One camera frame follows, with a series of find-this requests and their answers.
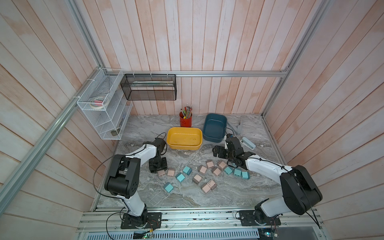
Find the dark teal plastic bin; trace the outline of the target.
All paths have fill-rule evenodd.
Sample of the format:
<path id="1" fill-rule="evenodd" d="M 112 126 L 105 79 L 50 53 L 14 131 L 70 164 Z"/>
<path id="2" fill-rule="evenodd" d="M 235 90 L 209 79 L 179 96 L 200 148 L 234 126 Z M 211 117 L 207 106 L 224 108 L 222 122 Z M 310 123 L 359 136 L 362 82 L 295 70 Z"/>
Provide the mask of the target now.
<path id="1" fill-rule="evenodd" d="M 203 128 L 204 140 L 220 143 L 226 135 L 227 122 L 228 119 L 224 115 L 208 114 Z"/>

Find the yellow plastic bin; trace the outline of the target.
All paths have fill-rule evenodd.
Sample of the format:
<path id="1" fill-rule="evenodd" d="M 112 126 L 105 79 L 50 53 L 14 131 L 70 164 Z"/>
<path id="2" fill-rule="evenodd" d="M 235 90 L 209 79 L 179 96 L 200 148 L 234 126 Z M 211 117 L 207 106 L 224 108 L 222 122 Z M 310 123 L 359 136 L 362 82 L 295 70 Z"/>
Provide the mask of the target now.
<path id="1" fill-rule="evenodd" d="M 167 144 L 173 150 L 198 150 L 203 143 L 203 132 L 198 128 L 173 127 L 167 133 Z"/>

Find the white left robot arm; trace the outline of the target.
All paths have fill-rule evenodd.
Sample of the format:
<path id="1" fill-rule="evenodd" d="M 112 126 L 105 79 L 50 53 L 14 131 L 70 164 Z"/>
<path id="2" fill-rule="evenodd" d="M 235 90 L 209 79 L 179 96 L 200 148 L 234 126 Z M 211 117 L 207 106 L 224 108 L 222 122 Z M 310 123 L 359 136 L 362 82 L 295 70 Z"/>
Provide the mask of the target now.
<path id="1" fill-rule="evenodd" d="M 123 201 L 128 215 L 142 217 L 146 211 L 146 205 L 137 192 L 141 166 L 148 163 L 151 173 L 165 171 L 168 168 L 167 159 L 163 156 L 166 151 L 166 141 L 155 138 L 153 142 L 144 142 L 132 153 L 113 156 L 104 188 Z"/>

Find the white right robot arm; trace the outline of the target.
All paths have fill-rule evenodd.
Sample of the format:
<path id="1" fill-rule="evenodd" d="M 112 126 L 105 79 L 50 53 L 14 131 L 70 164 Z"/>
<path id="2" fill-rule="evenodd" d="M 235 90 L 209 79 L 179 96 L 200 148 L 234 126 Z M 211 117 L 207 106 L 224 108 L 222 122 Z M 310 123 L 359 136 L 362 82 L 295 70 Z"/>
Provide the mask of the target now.
<path id="1" fill-rule="evenodd" d="M 280 165 L 255 153 L 245 152 L 240 140 L 231 134 L 226 138 L 224 147 L 213 148 L 213 156 L 235 164 L 236 170 L 261 174 L 281 186 L 280 197 L 264 200 L 255 206 L 254 218 L 259 225 L 265 225 L 270 218 L 289 212 L 301 216 L 323 199 L 305 167 Z"/>

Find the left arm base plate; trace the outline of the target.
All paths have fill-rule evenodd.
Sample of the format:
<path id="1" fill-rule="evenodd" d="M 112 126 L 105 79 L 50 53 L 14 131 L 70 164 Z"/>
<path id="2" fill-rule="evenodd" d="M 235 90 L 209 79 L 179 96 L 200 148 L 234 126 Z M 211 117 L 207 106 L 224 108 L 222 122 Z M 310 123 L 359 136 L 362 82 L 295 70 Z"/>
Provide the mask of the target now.
<path id="1" fill-rule="evenodd" d="M 162 213 L 143 213 L 141 217 L 134 217 L 124 213 L 121 229 L 159 229 L 162 224 Z"/>

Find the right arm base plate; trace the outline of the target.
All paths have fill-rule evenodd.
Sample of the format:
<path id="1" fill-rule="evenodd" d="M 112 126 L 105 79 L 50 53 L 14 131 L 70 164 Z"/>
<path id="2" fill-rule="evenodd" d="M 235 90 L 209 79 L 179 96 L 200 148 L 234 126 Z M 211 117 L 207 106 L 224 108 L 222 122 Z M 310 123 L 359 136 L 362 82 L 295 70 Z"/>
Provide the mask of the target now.
<path id="1" fill-rule="evenodd" d="M 278 216 L 268 217 L 258 210 L 238 211 L 236 218 L 241 221 L 243 227 L 250 226 L 280 226 Z"/>

